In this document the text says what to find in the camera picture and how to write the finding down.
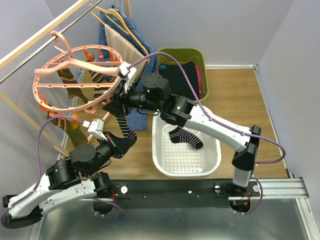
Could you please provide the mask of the black white striped sock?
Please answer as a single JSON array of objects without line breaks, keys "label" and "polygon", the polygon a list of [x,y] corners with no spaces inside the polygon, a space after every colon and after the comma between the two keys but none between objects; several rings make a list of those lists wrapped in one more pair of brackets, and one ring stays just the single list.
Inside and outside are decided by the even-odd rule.
[{"label": "black white striped sock", "polygon": [[180,126],[177,126],[175,129],[169,131],[168,134],[171,142],[174,144],[187,143],[196,150],[199,150],[203,147],[203,142],[200,140],[200,138]]}]

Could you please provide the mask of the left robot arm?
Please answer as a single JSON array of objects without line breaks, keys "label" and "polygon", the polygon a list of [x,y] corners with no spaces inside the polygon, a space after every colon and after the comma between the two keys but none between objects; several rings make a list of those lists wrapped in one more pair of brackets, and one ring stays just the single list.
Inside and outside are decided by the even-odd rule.
[{"label": "left robot arm", "polygon": [[121,159],[136,143],[134,137],[117,137],[105,131],[94,147],[79,145],[18,195],[3,197],[1,224],[7,229],[28,227],[64,204],[86,198],[111,198],[116,194],[110,177],[102,172],[111,158]]}]

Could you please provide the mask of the pink round clip hanger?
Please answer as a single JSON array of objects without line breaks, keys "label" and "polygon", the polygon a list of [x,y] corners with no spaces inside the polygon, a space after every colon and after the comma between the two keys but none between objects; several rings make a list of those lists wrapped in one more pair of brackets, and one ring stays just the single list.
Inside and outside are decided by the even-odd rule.
[{"label": "pink round clip hanger", "polygon": [[[50,35],[53,37],[53,35],[60,35],[58,31],[53,30],[51,31]],[[98,66],[98,65],[89,65],[91,67],[102,67],[100,70],[108,71],[112,68],[117,68],[115,70],[115,73],[100,73],[103,75],[110,75],[110,76],[116,76],[116,80],[114,82],[108,83],[98,83],[95,84],[93,82],[91,83],[83,83],[78,82],[74,75],[71,73],[71,69],[81,69],[81,70],[87,70],[92,71],[84,67],[76,67],[75,65],[78,65],[78,63],[92,63],[92,62],[118,62],[119,59],[117,58],[117,54],[111,53],[109,50],[106,50],[105,48],[100,48],[100,50],[97,50],[96,47],[90,47],[92,45],[98,45],[98,46],[104,46],[109,47],[105,45],[99,45],[99,44],[89,44],[89,45],[83,45],[78,47],[70,47],[67,39],[60,35],[55,40],[55,48],[60,51],[60,54],[56,57],[52,58],[50,61],[48,61],[42,68],[38,68],[34,70],[35,78],[32,85],[32,93],[33,96],[38,103],[38,107],[42,109],[43,111],[47,113],[57,113],[57,114],[63,114],[63,113],[75,113],[79,111],[85,111],[90,114],[95,114],[97,110],[95,109],[95,105],[99,103],[108,104],[111,101],[112,95],[114,91],[117,89],[121,82],[121,78],[117,74],[117,69],[119,67],[116,65],[107,65],[107,66]],[[69,110],[69,111],[55,111],[55,109],[72,109],[77,107],[82,107],[83,105],[88,104],[89,102],[95,101],[94,99],[94,89],[95,88],[103,88],[104,92],[108,91],[110,88],[111,94],[107,96],[108,99],[105,97],[103,99],[100,99],[98,102],[92,104],[91,106],[86,107],[82,110]],[[45,97],[45,95],[42,93],[42,90],[52,90],[52,89],[59,89],[59,90],[66,90],[67,93],[70,95],[70,98],[79,97],[83,100],[83,104],[80,106],[72,107],[69,106],[67,108],[61,108],[54,106],[53,104],[50,104],[50,101]]]}]

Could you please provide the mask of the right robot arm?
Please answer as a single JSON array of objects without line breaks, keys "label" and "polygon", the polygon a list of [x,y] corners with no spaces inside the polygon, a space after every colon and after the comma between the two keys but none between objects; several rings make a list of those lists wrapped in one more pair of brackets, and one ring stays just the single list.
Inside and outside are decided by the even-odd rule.
[{"label": "right robot arm", "polygon": [[214,115],[200,102],[173,94],[170,82],[158,73],[145,76],[142,86],[142,90],[125,87],[115,90],[103,110],[115,117],[123,117],[132,109],[158,112],[167,124],[196,130],[226,143],[235,151],[230,191],[236,196],[247,192],[262,129],[257,125],[237,125]]}]

